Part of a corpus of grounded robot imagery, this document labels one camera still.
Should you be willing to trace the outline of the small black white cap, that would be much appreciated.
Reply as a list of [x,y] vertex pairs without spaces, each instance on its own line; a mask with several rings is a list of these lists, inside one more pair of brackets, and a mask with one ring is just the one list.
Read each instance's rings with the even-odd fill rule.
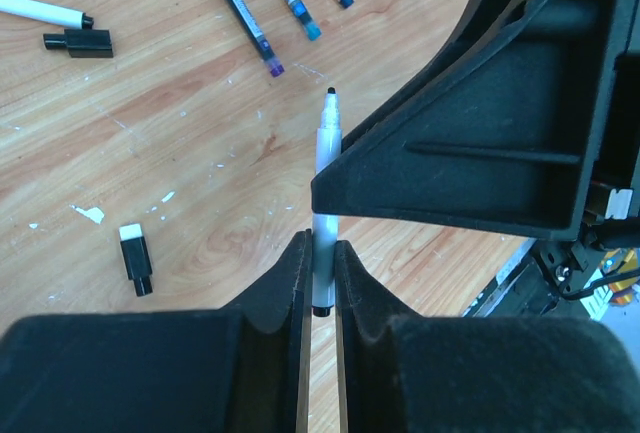
[[152,265],[141,225],[124,225],[118,232],[127,277],[133,283],[136,296],[151,294]]

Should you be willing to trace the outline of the black pen cap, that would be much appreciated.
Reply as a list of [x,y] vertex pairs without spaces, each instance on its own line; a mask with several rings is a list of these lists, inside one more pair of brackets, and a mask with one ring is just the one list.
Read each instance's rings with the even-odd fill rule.
[[65,29],[63,33],[45,33],[47,50],[66,51],[72,58],[113,58],[113,46],[108,30]]

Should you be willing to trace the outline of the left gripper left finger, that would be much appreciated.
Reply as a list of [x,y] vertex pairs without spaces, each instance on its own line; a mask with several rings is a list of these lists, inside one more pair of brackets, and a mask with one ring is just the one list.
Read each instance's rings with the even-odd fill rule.
[[219,309],[37,315],[1,339],[5,432],[304,432],[312,238]]

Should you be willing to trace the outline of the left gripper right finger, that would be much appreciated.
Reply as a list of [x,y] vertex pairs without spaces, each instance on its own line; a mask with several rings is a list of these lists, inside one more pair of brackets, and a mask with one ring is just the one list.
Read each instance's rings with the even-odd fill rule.
[[425,317],[335,249],[344,432],[635,432],[639,377],[603,325]]

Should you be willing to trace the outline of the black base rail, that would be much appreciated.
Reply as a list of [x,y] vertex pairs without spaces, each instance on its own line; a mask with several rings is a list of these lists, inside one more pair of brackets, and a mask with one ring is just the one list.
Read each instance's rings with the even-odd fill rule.
[[528,239],[465,310],[465,317],[601,320],[639,289],[639,250]]

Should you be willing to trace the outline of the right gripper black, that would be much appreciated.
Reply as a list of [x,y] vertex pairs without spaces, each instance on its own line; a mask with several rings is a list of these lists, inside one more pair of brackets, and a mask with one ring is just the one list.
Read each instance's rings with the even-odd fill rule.
[[468,0],[311,198],[317,213],[637,247],[639,0]]

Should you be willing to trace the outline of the white pen black end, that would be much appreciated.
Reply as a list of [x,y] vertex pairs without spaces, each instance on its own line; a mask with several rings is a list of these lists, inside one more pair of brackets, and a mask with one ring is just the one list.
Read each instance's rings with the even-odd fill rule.
[[92,29],[94,19],[71,8],[36,0],[0,0],[1,12],[69,29]]

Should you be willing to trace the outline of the purple gel pen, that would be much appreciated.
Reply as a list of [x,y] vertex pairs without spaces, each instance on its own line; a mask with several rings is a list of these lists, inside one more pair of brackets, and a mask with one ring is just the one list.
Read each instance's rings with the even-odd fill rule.
[[271,44],[267,40],[264,32],[258,25],[256,19],[250,12],[244,0],[225,0],[229,5],[245,33],[249,37],[252,45],[265,63],[272,77],[278,77],[284,72],[284,67],[277,55],[274,53]]

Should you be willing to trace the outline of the white thin pen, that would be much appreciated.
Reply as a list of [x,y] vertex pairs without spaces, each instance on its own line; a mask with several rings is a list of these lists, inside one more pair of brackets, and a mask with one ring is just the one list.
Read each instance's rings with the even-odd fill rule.
[[[341,116],[338,95],[329,87],[325,96],[320,127],[316,136],[315,170],[320,173],[340,154],[342,143]],[[334,250],[339,232],[339,217],[313,214],[313,285],[312,314],[328,317],[335,305]]]

